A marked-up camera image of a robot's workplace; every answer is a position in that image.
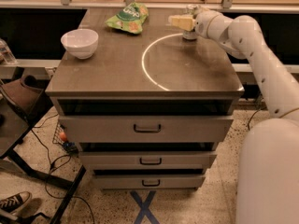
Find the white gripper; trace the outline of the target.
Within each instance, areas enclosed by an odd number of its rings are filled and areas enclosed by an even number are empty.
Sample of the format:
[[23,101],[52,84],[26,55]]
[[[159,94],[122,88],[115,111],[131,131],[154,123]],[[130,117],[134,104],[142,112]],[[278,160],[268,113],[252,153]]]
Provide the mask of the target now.
[[200,5],[195,6],[195,13],[198,14],[196,19],[192,15],[172,15],[168,21],[172,26],[185,31],[195,29],[195,32],[203,38],[219,39],[224,31],[224,16]]

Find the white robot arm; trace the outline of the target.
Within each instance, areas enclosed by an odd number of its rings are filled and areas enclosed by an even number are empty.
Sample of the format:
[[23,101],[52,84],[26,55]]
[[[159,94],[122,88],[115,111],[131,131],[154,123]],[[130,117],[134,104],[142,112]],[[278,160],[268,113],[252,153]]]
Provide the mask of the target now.
[[299,83],[250,16],[199,7],[171,25],[208,38],[249,62],[271,116],[251,128],[239,156],[235,224],[299,224]]

